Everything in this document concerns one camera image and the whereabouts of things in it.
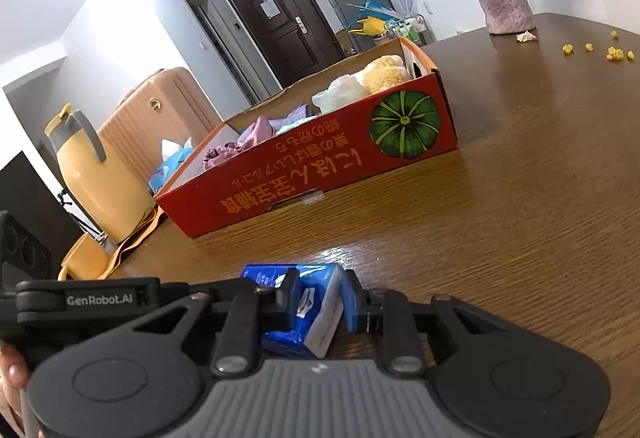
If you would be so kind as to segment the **person left hand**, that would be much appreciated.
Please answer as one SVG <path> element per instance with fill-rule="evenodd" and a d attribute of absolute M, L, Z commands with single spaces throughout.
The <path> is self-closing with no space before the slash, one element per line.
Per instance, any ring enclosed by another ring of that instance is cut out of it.
<path fill-rule="evenodd" d="M 24 418 L 21 392 L 27 387 L 29 369 L 20 352 L 9 344 L 1 344 L 1 414 L 9 419 L 12 428 L 21 436 Z"/>

